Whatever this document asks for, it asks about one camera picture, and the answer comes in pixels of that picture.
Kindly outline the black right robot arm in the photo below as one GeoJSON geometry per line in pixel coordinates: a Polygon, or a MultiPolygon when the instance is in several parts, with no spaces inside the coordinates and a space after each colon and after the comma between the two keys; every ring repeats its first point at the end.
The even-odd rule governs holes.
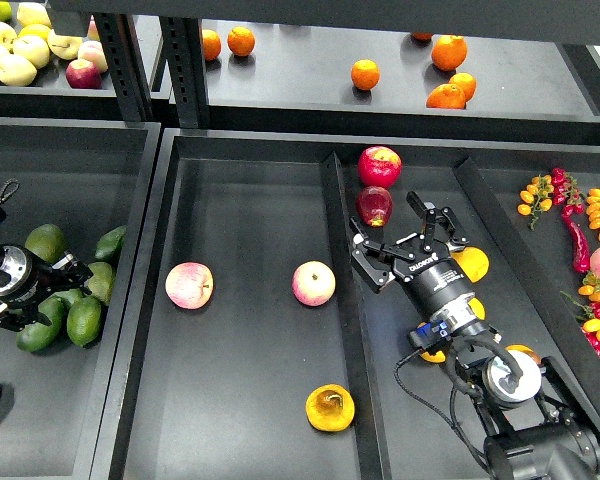
{"type": "Polygon", "coordinates": [[[475,284],[457,261],[468,241],[453,210],[414,192],[407,202],[421,227],[393,243],[373,239],[361,214],[350,220],[355,269],[374,292],[400,286],[421,320],[394,366],[397,385],[420,401],[401,371],[439,357],[450,382],[441,417],[492,479],[598,478],[599,415],[557,360],[505,346],[477,315],[475,284]]]}

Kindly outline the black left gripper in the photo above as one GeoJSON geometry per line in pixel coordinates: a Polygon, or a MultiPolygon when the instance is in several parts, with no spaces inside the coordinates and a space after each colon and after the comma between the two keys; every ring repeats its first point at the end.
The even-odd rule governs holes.
{"type": "Polygon", "coordinates": [[[20,332],[33,324],[50,327],[39,304],[61,291],[79,289],[91,295],[87,283],[92,276],[71,252],[51,265],[24,247],[0,245],[0,328],[20,332]]]}

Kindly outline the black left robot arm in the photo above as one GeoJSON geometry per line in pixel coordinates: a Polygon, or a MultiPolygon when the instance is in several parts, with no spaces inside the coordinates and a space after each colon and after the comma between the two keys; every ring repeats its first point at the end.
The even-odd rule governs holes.
{"type": "MultiPolygon", "coordinates": [[[[0,190],[0,224],[6,219],[2,205],[18,190],[19,182],[9,179],[0,190]]],[[[79,289],[85,295],[93,272],[66,251],[50,264],[29,249],[0,242],[0,328],[14,332],[26,326],[51,321],[39,312],[39,305],[51,294],[79,289]]]]}

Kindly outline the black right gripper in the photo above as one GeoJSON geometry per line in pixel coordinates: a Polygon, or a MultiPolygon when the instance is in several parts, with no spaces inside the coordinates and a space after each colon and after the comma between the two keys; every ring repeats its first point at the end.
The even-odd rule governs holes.
{"type": "Polygon", "coordinates": [[[485,331],[469,305],[475,297],[472,282],[450,254],[469,244],[464,227],[450,207],[425,203],[415,191],[407,193],[406,201],[422,221],[421,233],[400,239],[396,245],[371,240],[362,224],[349,218],[354,269],[376,294],[398,280],[423,319],[444,323],[451,336],[485,331]],[[438,226],[447,235],[445,243],[435,238],[438,226]]]}

